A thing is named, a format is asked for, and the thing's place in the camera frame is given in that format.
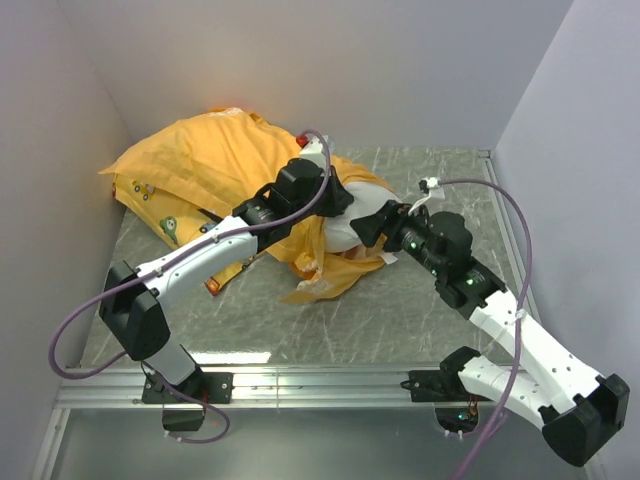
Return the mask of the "white pillow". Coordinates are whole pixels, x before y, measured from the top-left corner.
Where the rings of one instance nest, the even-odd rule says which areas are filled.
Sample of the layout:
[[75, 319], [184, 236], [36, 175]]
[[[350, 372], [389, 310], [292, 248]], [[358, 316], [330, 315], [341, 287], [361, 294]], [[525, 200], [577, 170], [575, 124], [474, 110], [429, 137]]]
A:
[[323, 223], [325, 251], [332, 254], [345, 253], [362, 246], [358, 235], [350, 226], [352, 220], [375, 214], [389, 200], [399, 200], [394, 192], [374, 183], [356, 181], [348, 183], [345, 188], [354, 197], [354, 201], [343, 214], [326, 218]]

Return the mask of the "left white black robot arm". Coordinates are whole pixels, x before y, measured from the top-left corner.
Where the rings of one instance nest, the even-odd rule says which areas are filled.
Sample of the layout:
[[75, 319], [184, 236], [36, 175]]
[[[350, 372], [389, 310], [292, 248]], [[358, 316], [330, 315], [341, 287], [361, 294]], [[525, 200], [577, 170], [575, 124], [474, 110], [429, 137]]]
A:
[[126, 262], [113, 266], [100, 318], [127, 356], [164, 378], [170, 395], [179, 402], [192, 401], [202, 379], [198, 364], [172, 337], [165, 317], [168, 305], [210, 276], [285, 239], [307, 217], [337, 217], [353, 201], [334, 168], [292, 159], [274, 181], [199, 238], [135, 268]]

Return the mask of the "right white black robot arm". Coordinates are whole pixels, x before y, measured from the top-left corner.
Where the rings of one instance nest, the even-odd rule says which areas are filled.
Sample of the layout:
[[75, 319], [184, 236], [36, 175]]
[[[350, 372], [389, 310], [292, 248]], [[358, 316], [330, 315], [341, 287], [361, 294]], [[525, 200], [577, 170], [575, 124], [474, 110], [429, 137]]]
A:
[[468, 393], [497, 401], [538, 428], [566, 463], [584, 466], [624, 425], [630, 396], [617, 374], [603, 376], [570, 353], [529, 313], [504, 282], [472, 255], [472, 234], [452, 212], [413, 213], [387, 202], [378, 212], [351, 221], [366, 246], [378, 240], [389, 252], [404, 251], [435, 278], [441, 299], [496, 340], [523, 373], [491, 362], [468, 347], [442, 361], [444, 394]]

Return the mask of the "orange Mickey Mouse pillowcase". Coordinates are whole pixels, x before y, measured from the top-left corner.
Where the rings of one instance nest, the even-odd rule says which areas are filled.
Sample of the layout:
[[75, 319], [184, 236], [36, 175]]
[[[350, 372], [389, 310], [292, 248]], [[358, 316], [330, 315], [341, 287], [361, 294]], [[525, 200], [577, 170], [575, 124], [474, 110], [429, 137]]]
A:
[[[193, 203], [204, 202], [207, 193], [219, 197], [235, 194], [247, 200], [274, 181], [278, 171], [299, 152], [293, 134], [258, 114], [221, 108], [179, 120], [139, 141], [103, 172], [112, 180], [115, 174], [124, 175]], [[333, 156], [332, 165], [344, 187], [364, 181], [391, 190], [363, 165], [339, 156]], [[324, 220], [307, 218], [267, 250], [300, 279], [296, 289], [284, 297], [286, 303], [335, 298], [361, 277], [396, 260], [380, 244], [340, 254], [326, 252]]]

